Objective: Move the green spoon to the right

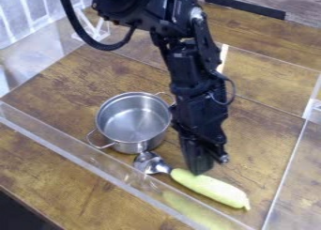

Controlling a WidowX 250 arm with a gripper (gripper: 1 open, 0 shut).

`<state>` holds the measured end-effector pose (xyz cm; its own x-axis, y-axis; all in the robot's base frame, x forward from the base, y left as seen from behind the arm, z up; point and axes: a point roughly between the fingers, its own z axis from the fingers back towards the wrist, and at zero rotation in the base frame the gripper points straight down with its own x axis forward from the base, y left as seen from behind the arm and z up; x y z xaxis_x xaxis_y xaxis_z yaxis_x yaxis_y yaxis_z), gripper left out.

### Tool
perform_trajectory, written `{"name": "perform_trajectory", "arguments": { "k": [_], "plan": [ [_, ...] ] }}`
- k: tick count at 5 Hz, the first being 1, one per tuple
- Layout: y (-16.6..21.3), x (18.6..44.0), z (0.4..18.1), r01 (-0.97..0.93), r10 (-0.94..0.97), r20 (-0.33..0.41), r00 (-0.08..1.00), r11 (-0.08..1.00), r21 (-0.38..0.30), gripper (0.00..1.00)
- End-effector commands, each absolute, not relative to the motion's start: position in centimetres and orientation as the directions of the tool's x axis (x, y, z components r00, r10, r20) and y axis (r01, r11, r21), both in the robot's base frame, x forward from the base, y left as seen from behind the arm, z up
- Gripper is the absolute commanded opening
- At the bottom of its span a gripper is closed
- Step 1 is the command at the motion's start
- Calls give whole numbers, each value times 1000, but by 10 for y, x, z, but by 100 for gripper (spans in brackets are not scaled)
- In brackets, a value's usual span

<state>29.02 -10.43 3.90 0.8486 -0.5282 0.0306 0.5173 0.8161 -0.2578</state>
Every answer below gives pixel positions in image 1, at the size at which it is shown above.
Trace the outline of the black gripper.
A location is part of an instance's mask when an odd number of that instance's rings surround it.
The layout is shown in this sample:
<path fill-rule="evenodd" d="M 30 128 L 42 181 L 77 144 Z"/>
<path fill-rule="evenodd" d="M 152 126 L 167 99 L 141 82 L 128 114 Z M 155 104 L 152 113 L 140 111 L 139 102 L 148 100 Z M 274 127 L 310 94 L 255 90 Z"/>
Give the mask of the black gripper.
<path fill-rule="evenodd" d="M 230 160 L 224 149 L 227 137 L 221 130 L 228 117 L 227 106 L 216 102 L 212 93 L 176 95 L 169 112 L 185 165 L 195 176 L 201 175 L 215 161 L 226 163 Z"/>

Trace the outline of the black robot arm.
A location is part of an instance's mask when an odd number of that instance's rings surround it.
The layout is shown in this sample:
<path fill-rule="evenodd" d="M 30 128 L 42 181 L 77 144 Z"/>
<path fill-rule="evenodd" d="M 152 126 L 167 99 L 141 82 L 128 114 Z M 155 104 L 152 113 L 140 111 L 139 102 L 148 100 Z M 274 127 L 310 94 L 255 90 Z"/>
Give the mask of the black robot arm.
<path fill-rule="evenodd" d="M 92 0 L 105 20 L 149 32 L 169 71 L 171 126 L 189 171 L 200 175 L 226 162 L 221 123 L 228 117 L 231 80 L 216 71 L 220 49 L 211 40 L 207 15 L 196 0 Z"/>

